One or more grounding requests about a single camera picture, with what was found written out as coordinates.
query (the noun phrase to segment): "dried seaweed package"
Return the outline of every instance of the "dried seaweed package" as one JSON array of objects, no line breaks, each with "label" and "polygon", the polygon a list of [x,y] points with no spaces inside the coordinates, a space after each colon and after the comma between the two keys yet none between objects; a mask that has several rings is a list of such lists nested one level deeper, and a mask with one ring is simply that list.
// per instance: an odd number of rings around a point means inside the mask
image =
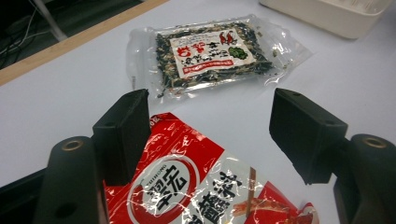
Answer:
[{"label": "dried seaweed package", "polygon": [[278,81],[308,54],[287,30],[249,15],[134,30],[127,60],[135,86],[148,88],[156,98],[177,98],[252,77]]}]

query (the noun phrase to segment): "red packaging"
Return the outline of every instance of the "red packaging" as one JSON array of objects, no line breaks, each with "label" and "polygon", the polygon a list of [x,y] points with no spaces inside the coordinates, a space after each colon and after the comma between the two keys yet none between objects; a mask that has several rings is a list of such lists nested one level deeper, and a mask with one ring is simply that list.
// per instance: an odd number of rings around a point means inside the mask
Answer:
[{"label": "red packaging", "polygon": [[106,187],[110,221],[123,223],[319,224],[267,179],[170,113],[151,136],[131,184]]}]

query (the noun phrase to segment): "red and white package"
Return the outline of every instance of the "red and white package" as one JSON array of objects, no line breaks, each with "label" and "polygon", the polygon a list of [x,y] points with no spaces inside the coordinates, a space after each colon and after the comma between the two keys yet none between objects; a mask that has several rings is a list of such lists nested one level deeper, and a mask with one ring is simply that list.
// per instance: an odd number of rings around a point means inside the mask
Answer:
[{"label": "red and white package", "polygon": [[131,184],[106,187],[110,222],[319,224],[262,175],[170,113],[151,136]]}]

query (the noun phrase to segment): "printed label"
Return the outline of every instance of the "printed label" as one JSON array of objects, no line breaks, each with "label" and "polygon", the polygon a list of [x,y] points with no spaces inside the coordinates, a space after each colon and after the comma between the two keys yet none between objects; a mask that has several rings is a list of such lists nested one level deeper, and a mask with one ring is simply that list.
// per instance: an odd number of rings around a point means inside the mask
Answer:
[{"label": "printed label", "polygon": [[235,29],[170,40],[181,78],[256,62]]}]

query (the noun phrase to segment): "food package label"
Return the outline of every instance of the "food package label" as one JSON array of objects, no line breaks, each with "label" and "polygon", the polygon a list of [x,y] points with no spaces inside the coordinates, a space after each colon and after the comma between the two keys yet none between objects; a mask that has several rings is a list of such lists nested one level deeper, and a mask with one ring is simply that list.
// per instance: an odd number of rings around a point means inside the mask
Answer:
[{"label": "food package label", "polygon": [[256,62],[235,29],[170,39],[181,78]]},{"label": "food package label", "polygon": [[131,184],[106,187],[118,223],[317,224],[271,182],[170,113],[151,118],[152,134]]}]

